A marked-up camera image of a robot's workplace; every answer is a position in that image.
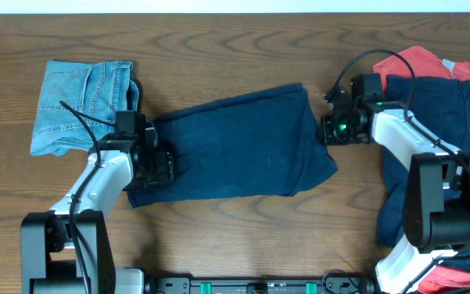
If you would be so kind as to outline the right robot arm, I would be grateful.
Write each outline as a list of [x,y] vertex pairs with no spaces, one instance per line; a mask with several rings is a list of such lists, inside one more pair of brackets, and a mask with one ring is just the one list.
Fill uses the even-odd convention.
[[380,92],[325,95],[332,114],[321,121],[326,145],[375,142],[408,172],[403,234],[375,266],[365,293],[407,293],[444,261],[470,261],[470,152],[431,133],[406,103]]

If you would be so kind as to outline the navy blue shorts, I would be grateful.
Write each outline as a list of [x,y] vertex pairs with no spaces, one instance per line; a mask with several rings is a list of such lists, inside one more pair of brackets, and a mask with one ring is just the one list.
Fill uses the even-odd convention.
[[155,119],[175,159],[167,185],[128,192],[132,207],[211,198],[292,197],[338,170],[317,139],[300,83],[216,100]]

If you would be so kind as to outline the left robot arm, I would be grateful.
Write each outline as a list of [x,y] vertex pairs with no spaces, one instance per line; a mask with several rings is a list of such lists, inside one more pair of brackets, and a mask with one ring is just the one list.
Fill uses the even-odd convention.
[[150,136],[108,134],[70,191],[20,225],[24,293],[148,293],[137,268],[118,268],[106,220],[123,190],[174,180],[174,149]]

